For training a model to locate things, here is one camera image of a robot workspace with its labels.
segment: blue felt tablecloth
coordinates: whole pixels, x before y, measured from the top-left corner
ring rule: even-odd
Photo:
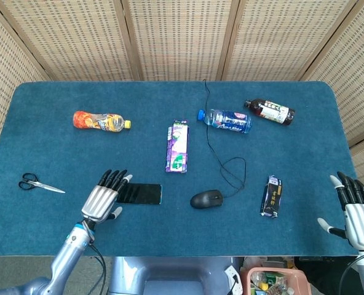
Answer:
[[[322,82],[208,82],[208,106],[236,112],[264,98],[296,110],[286,127],[252,116],[245,135],[210,129],[220,158],[247,160],[247,186],[222,207],[193,209],[201,191],[232,189],[196,120],[203,82],[36,82],[19,86],[0,139],[0,255],[53,255],[61,247],[99,177],[129,169],[134,182],[163,185],[160,206],[124,205],[116,221],[97,227],[96,244],[110,256],[347,255],[347,242],[316,219],[343,227],[329,175],[354,175],[332,90]],[[132,121],[120,133],[80,130],[73,113],[113,112]],[[165,172],[167,128],[189,121],[185,175]],[[233,164],[242,173],[240,163]],[[24,172],[66,191],[21,191]],[[283,180],[279,217],[259,214],[269,175]]]

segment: computer mouse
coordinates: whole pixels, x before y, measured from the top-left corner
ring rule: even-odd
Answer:
[[[216,207],[221,206],[222,204],[223,196],[217,189],[201,192],[197,195],[194,195],[190,200],[190,205],[197,209]]]

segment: black cable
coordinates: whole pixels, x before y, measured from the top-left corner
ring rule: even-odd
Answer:
[[[101,285],[101,290],[100,290],[100,295],[103,294],[103,290],[104,290],[104,286],[106,285],[106,277],[107,277],[107,266],[106,266],[106,262],[104,260],[103,255],[101,255],[101,253],[97,250],[97,248],[95,247],[94,244],[90,244],[89,247],[91,247],[92,250],[94,250],[94,252],[96,252],[96,254],[100,257],[102,263],[103,263],[103,271],[104,271],[104,276],[103,276],[103,284]]]
[[[231,290],[227,293],[227,295],[232,295],[232,290],[234,289],[236,283],[237,281],[234,280],[234,284],[232,285]]]
[[[102,273],[101,273],[101,275],[100,275],[100,278],[98,278],[98,280],[97,280],[97,282],[93,285],[93,287],[92,287],[92,289],[90,289],[90,291],[88,292],[88,294],[87,295],[91,295],[92,294],[92,292],[96,289],[96,287],[97,287],[97,285],[99,284],[99,282],[101,281],[101,279],[103,278],[103,276],[104,276],[104,265],[103,265],[103,263],[100,261],[100,259],[98,259],[96,256],[95,256],[95,259],[98,261],[98,263],[100,263],[100,265],[101,265],[101,268],[103,269],[103,271],[102,271]]]
[[[207,91],[207,99],[205,100],[205,112],[207,113],[208,112],[208,100],[209,100],[209,96],[211,94],[211,91],[209,90],[208,86],[207,86],[207,81],[204,79],[203,80],[204,82],[204,86],[205,86],[205,90]],[[227,161],[223,162],[220,161],[219,157],[218,157],[218,154],[215,152],[214,148],[212,147],[212,145],[210,144],[210,141],[209,141],[209,136],[208,136],[208,125],[207,125],[207,144],[210,148],[210,150],[212,151],[213,155],[216,157],[219,165],[220,165],[220,174],[221,176],[223,177],[223,179],[230,185],[232,186],[234,189],[236,189],[235,192],[233,192],[231,195],[228,195],[228,196],[225,196],[225,197],[232,197],[236,194],[238,194],[242,189],[245,188],[245,182],[246,182],[246,167],[247,167],[247,164],[246,164],[246,160],[243,158],[243,157],[233,157],[233,158],[230,158],[228,159]],[[243,174],[243,179],[240,179],[238,176],[236,176],[235,174],[233,174],[232,172],[230,172],[226,167],[225,165],[233,160],[242,160],[243,162],[243,170],[244,170],[244,174]],[[232,177],[234,177],[234,179],[238,180],[238,182],[240,182],[240,186],[235,186],[233,185],[226,177],[225,175],[223,174],[224,172],[227,172],[229,175],[231,175]]]
[[[355,261],[351,262],[347,267],[346,269],[344,270],[343,274],[342,274],[342,277],[341,277],[341,281],[339,282],[339,295],[342,295],[342,285],[343,285],[343,281],[344,281],[344,278],[346,278],[346,274],[348,273],[348,271],[352,268],[352,266],[354,264],[356,264],[358,261],[364,259],[364,255],[363,256],[360,256],[358,257]]]

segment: white power strip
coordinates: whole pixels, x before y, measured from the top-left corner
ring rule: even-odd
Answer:
[[[232,295],[242,295],[243,293],[243,289],[242,289],[242,282],[241,282],[241,278],[239,277],[239,273],[236,271],[236,269],[234,268],[234,266],[230,265],[225,271],[224,271],[229,279],[229,287],[230,289],[233,287],[232,289]],[[234,276],[237,276],[238,281],[235,283],[234,285]]]

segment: black scissor handle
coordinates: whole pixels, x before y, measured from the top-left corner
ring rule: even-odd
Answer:
[[[18,186],[20,187],[20,189],[23,189],[24,191],[27,191],[28,189],[33,189],[34,185],[31,183],[28,183],[26,181],[20,181],[18,183]]]
[[[24,175],[22,175],[22,181],[20,181],[18,183],[18,186],[20,187],[20,189],[23,189],[24,191],[27,191],[28,189],[33,189],[35,188],[35,186],[31,183],[28,183],[28,181],[39,181],[39,179],[37,178],[37,176],[33,173],[25,173]]]
[[[37,176],[35,174],[33,174],[33,173],[25,173],[24,175],[22,175],[22,178],[24,180],[39,181]]]

